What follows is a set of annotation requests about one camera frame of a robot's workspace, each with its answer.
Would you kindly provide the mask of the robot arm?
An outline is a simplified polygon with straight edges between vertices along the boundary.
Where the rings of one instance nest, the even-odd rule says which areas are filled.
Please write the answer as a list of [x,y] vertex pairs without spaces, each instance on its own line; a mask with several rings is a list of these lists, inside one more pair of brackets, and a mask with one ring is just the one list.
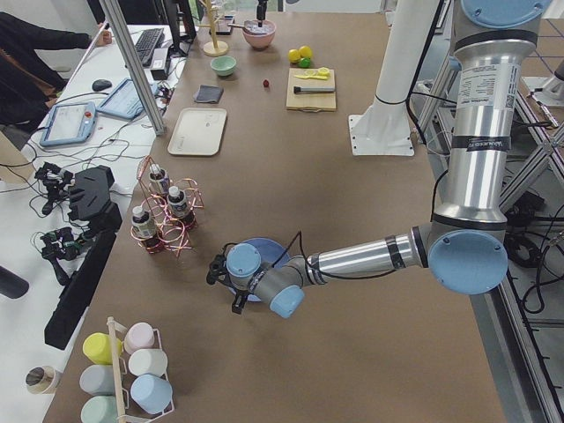
[[265,262],[252,245],[226,255],[225,284],[240,313],[249,296],[287,318],[304,288],[333,279],[362,280],[419,266],[451,291],[480,294],[504,279],[506,217],[501,185],[521,64],[537,46],[545,1],[458,1],[451,53],[461,74],[449,153],[447,190],[428,223],[378,241]]

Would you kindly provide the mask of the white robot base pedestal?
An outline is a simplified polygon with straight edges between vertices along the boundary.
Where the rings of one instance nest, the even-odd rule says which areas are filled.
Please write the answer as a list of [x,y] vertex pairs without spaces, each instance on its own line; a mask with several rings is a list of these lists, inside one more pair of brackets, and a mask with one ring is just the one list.
[[397,3],[374,101],[364,114],[349,116],[353,155],[411,157],[414,154],[408,96],[440,10],[439,1]]

